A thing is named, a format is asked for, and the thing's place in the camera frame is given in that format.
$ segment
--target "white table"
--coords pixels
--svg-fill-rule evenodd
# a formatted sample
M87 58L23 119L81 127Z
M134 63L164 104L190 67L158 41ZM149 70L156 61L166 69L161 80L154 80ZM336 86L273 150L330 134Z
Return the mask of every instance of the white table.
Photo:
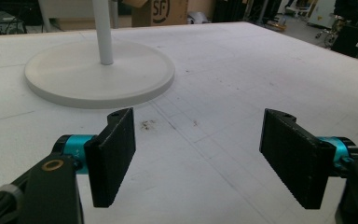
M329 179L321 210L302 209L258 151L262 120L278 109L314 135L358 145L358 60L243 22L112 35L167 54L176 76L134 107L137 152L113 206L93 208L88 177L78 177L86 223L333 223L345 180ZM33 55L84 40L96 34L0 36L0 186L61 135L99 133L117 110L55 105L25 84Z

